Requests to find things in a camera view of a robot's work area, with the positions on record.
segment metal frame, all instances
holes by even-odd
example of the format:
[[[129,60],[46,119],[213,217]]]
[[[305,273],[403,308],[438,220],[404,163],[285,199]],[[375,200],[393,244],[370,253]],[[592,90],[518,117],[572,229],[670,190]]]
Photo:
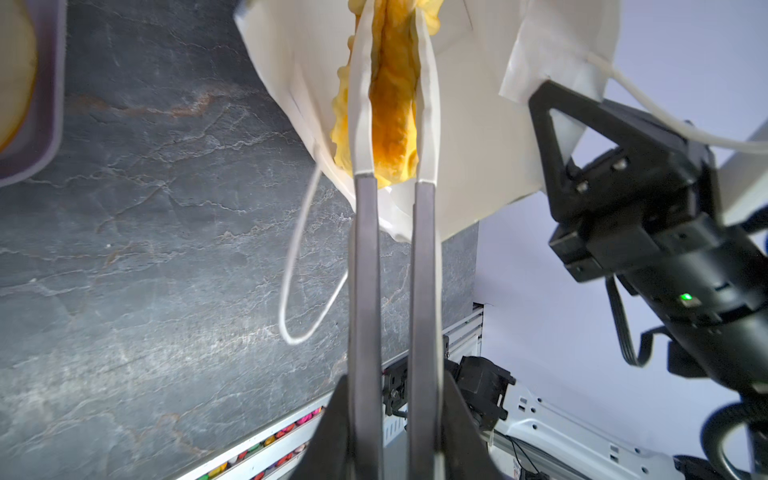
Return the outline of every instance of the metal frame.
[[[506,420],[495,431],[553,452],[566,465],[592,480],[684,480],[669,455],[630,445],[549,405],[520,382],[507,387]],[[494,435],[493,445],[501,445]]]

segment folded omelette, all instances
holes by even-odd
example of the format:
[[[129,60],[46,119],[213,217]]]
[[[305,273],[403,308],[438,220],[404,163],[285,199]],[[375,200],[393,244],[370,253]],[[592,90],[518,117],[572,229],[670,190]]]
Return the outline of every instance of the folded omelette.
[[[369,97],[373,109],[373,161],[379,188],[398,184],[416,175],[415,100],[419,81],[418,38],[413,24],[416,8],[426,13],[429,34],[440,29],[438,12],[443,0],[369,0],[373,15],[372,77]],[[366,0],[349,0],[355,28]],[[355,37],[349,37],[350,52]],[[331,140],[336,144],[333,160],[352,175],[349,153],[347,101],[349,62],[339,69],[339,94],[333,99],[336,125]]]

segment plastic container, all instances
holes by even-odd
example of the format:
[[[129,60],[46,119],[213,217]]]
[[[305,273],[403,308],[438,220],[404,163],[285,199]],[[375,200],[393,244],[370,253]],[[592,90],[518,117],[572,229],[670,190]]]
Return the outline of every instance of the plastic container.
[[[0,187],[15,184],[51,163],[64,123],[66,0],[26,0],[38,40],[38,71],[27,116],[0,151]]]

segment white paper bag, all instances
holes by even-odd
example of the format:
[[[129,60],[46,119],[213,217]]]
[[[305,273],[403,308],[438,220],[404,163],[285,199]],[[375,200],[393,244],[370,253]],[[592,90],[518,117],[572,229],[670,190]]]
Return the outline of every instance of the white paper bag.
[[[587,52],[613,58],[619,0],[445,0],[432,39],[442,108],[437,224],[442,239],[544,184],[528,97],[547,78],[599,98],[606,78]],[[323,173],[355,206],[333,163],[331,100],[355,17],[346,0],[250,0],[235,20],[264,86]],[[555,125],[563,155],[583,128]],[[379,190],[379,225],[410,241],[413,180]]]

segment marble countertop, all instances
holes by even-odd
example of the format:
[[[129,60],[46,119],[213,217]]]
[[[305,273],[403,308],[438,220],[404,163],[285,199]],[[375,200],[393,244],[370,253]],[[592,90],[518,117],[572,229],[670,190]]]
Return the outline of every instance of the marble countertop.
[[[65,132],[0,189],[0,463],[8,478],[162,478],[330,390],[346,291],[307,343],[276,312],[313,169],[234,2],[70,0]],[[308,327],[352,209],[323,179],[290,301]],[[408,339],[409,245],[382,239],[385,358]],[[472,308],[477,229],[443,246],[445,324]]]

